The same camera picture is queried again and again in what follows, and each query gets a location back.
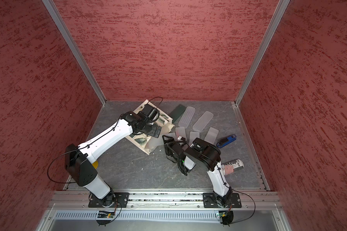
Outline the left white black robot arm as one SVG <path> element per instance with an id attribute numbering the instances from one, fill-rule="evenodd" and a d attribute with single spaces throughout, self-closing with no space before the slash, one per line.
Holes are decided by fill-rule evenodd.
<path id="1" fill-rule="evenodd" d="M 138 113 L 129 111 L 119 116 L 108 129 L 94 138 L 79 144 L 71 144 L 66 148 L 65 169 L 75 183 L 86 188 L 92 196 L 109 207 L 114 202 L 112 188 L 100 177 L 93 163 L 120 140 L 132 134 L 145 134 L 157 138 L 161 126 L 156 124 L 160 111 L 149 105 L 143 105 Z"/>

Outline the dark green pencil case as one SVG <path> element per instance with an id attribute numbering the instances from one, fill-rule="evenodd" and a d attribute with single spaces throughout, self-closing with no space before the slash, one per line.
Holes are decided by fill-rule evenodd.
<path id="1" fill-rule="evenodd" d="M 179 104 L 176 108 L 174 108 L 170 113 L 169 116 L 172 118 L 172 123 L 174 124 L 185 112 L 186 107 Z"/>

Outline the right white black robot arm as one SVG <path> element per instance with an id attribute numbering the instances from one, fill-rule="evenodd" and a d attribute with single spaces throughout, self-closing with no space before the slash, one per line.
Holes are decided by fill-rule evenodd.
<path id="1" fill-rule="evenodd" d="M 175 141 L 173 137 L 162 136 L 166 157 L 177 164 L 185 176 L 192 170 L 186 164 L 187 160 L 206 170 L 213 185 L 216 204 L 220 208 L 231 205 L 232 188 L 227 184 L 221 171 L 221 152 L 213 144 L 196 138 L 193 143 L 184 148 L 186 140 Z"/>

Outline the frosted translucent pencil case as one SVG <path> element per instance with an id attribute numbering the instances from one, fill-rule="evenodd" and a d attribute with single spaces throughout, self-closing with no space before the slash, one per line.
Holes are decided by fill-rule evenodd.
<path id="1" fill-rule="evenodd" d="M 193 125 L 193 131 L 202 132 L 213 118 L 213 113 L 206 111 Z"/>

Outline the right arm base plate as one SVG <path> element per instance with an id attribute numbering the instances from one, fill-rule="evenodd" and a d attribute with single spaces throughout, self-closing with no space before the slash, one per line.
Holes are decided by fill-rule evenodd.
<path id="1" fill-rule="evenodd" d="M 232 193 L 221 197 L 216 193 L 203 193 L 203 205 L 205 208 L 242 208 L 238 193 Z"/>

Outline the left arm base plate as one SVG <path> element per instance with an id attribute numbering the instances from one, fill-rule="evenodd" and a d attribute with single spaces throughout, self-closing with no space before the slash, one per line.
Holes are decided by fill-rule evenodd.
<path id="1" fill-rule="evenodd" d="M 114 193 L 110 192 L 103 199 L 97 198 L 93 193 L 89 194 L 89 208 L 114 208 L 120 206 L 121 208 L 126 208 L 129 193 Z"/>

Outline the cream canvas tote bag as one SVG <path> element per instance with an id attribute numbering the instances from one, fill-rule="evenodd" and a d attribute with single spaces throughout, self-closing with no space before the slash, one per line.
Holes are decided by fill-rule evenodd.
<path id="1" fill-rule="evenodd" d="M 145 100 L 134 113 L 141 117 L 141 121 L 126 139 L 149 155 L 158 146 L 163 145 L 162 136 L 170 133 L 174 127 L 173 119 L 149 100 Z"/>

